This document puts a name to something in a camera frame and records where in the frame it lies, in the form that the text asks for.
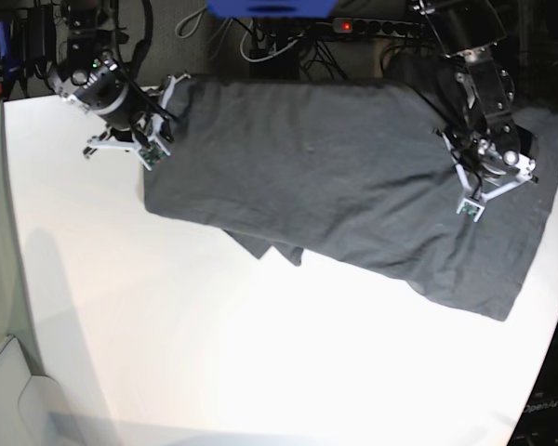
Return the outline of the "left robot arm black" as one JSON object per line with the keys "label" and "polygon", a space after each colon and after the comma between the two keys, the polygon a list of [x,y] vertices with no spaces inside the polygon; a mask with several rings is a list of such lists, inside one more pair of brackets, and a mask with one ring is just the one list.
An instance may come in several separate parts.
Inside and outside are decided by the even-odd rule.
{"label": "left robot arm black", "polygon": [[444,55],[463,62],[457,77],[467,98],[467,161],[492,181],[531,181],[536,159],[513,120],[513,80],[492,55],[491,47],[506,37],[494,7],[488,1],[412,5],[430,25]]}

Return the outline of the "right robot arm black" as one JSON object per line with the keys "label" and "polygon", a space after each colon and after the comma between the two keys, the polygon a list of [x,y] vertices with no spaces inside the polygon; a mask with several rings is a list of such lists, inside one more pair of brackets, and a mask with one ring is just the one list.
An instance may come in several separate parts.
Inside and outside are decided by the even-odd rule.
{"label": "right robot arm black", "polygon": [[130,142],[141,118],[154,111],[136,79],[153,39],[152,3],[143,1],[143,38],[124,62],[128,36],[119,24],[118,1],[63,1],[68,27],[66,57],[48,75],[55,94],[106,123],[105,136]]}

